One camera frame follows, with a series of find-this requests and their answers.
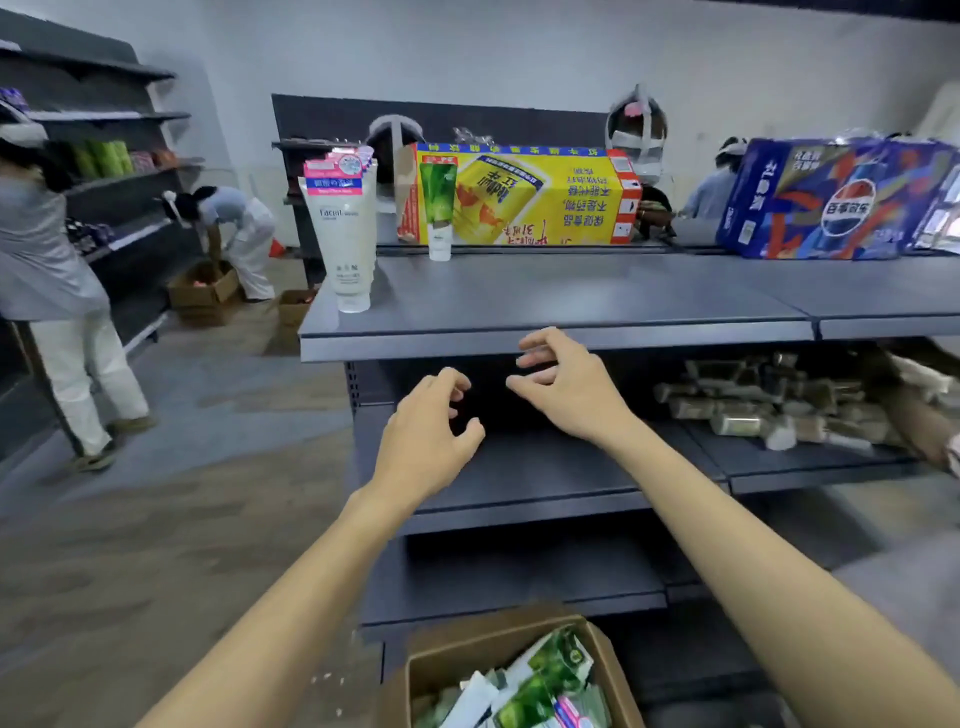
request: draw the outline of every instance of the shoe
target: shoe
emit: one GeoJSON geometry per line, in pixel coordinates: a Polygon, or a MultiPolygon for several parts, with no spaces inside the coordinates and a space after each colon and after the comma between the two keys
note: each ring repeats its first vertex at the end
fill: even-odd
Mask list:
{"type": "Polygon", "coordinates": [[[156,417],[147,415],[146,417],[137,417],[133,420],[114,420],[104,427],[110,437],[120,435],[135,435],[138,432],[146,432],[148,429],[156,427],[156,417]]]}
{"type": "Polygon", "coordinates": [[[100,450],[96,455],[81,455],[73,461],[74,470],[77,473],[98,473],[104,471],[113,465],[116,459],[117,446],[112,440],[107,446],[100,450]]]}

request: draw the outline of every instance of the grey floor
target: grey floor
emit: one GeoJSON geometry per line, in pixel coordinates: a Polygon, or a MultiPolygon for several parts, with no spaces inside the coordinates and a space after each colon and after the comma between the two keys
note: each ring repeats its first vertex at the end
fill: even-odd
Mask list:
{"type": "MultiPolygon", "coordinates": [[[[271,273],[302,287],[296,261],[271,273]]],[[[55,433],[0,470],[4,728],[132,725],[342,505],[343,369],[300,364],[269,304],[223,328],[173,323],[132,364],[160,425],[112,469],[71,474],[55,433]]],[[[890,546],[960,522],[936,476],[831,494],[890,546]]],[[[367,725],[379,666],[349,619],[294,725],[367,725]]],[[[691,720],[658,725],[707,724],[691,720]]]]}

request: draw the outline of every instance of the white facial cleanser tube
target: white facial cleanser tube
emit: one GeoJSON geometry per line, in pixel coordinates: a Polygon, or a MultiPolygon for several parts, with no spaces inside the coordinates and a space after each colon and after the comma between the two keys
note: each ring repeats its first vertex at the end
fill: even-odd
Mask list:
{"type": "Polygon", "coordinates": [[[372,226],[367,220],[370,205],[364,199],[363,178],[364,161],[353,149],[334,150],[326,159],[309,159],[300,178],[337,308],[344,313],[370,308],[376,240],[367,239],[372,226]]]}

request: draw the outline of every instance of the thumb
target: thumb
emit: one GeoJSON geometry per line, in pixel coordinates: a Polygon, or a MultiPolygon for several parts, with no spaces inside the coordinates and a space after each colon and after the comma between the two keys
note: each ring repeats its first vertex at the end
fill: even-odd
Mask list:
{"type": "Polygon", "coordinates": [[[467,429],[462,435],[453,438],[453,447],[463,456],[464,462],[469,462],[470,458],[476,453],[480,443],[487,436],[487,430],[477,418],[473,418],[467,423],[467,429]]]}
{"type": "Polygon", "coordinates": [[[543,399],[546,396],[549,387],[543,384],[537,384],[528,376],[510,375],[507,377],[507,389],[513,391],[514,394],[523,397],[525,400],[533,404],[538,410],[542,410],[543,405],[545,404],[543,399]]]}

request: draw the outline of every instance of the blue box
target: blue box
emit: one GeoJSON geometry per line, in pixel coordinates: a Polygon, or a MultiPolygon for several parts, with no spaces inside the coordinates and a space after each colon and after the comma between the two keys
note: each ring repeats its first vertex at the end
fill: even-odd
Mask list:
{"type": "Polygon", "coordinates": [[[754,139],[717,244],[744,257],[897,257],[957,159],[938,141],[754,139]]]}

